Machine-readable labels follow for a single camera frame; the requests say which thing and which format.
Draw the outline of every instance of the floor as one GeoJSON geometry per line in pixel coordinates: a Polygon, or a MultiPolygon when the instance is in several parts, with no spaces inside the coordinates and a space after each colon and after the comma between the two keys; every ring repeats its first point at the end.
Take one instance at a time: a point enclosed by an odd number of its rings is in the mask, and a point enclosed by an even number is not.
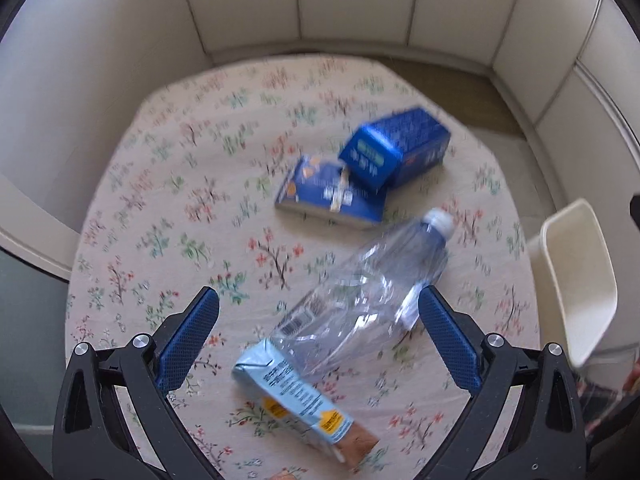
{"type": "Polygon", "coordinates": [[[62,280],[0,250],[0,404],[49,472],[51,435],[24,425],[42,428],[56,415],[66,368],[66,293],[62,280]]]}
{"type": "Polygon", "coordinates": [[[554,207],[548,187],[522,130],[500,94],[484,76],[413,61],[376,57],[444,108],[494,152],[520,215],[527,239],[554,207]]]}

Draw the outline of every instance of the small blue carton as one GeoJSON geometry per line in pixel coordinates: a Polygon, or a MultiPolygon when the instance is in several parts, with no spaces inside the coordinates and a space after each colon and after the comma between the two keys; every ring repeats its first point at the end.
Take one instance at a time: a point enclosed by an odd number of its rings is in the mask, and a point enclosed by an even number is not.
{"type": "Polygon", "coordinates": [[[336,160],[302,155],[287,175],[275,206],[366,228],[380,224],[386,191],[372,192],[350,178],[336,160]]]}
{"type": "Polygon", "coordinates": [[[397,187],[439,164],[451,134],[422,108],[361,125],[339,158],[369,189],[397,187]]]}

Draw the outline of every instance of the blue gripper pad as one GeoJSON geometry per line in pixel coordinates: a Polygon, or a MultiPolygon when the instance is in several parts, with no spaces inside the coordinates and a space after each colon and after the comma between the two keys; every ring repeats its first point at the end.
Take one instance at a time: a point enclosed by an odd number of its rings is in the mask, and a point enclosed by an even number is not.
{"type": "Polygon", "coordinates": [[[163,395],[180,388],[218,320],[219,312],[218,295],[209,289],[175,331],[158,358],[156,387],[163,395]]]}
{"type": "Polygon", "coordinates": [[[474,396],[482,385],[478,354],[449,313],[450,306],[442,301],[431,287],[424,288],[418,298],[420,319],[456,385],[474,396]]]}

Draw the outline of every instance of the yellow label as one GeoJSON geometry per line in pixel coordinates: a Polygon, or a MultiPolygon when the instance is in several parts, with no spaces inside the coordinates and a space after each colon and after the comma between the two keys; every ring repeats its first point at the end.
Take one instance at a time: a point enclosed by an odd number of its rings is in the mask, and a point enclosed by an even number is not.
{"type": "Polygon", "coordinates": [[[296,195],[296,185],[293,182],[289,182],[287,184],[287,196],[295,196],[296,195]]]}
{"type": "Polygon", "coordinates": [[[272,399],[271,397],[263,397],[262,405],[264,406],[264,409],[271,413],[275,418],[282,418],[289,413],[277,400],[272,399]]]}
{"type": "Polygon", "coordinates": [[[328,412],[320,413],[320,423],[318,426],[327,434],[334,434],[335,431],[340,428],[344,417],[338,410],[329,410],[328,412]]]}

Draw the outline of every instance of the metal bolt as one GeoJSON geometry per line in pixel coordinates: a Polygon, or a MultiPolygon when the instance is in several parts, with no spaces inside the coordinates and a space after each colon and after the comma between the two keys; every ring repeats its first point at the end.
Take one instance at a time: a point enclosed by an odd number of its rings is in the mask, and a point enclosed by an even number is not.
{"type": "Polygon", "coordinates": [[[76,353],[76,355],[83,355],[86,354],[86,351],[89,349],[89,345],[87,343],[78,343],[76,345],[76,349],[74,350],[74,352],[76,353]]]}
{"type": "Polygon", "coordinates": [[[140,334],[133,338],[133,346],[136,348],[144,348],[149,344],[149,336],[147,334],[140,334]]]}
{"type": "Polygon", "coordinates": [[[486,338],[489,345],[494,348],[500,348],[504,345],[504,338],[500,334],[489,334],[486,338]]]}
{"type": "Polygon", "coordinates": [[[549,351],[553,355],[561,355],[562,354],[562,347],[558,343],[549,343],[549,351]]]}

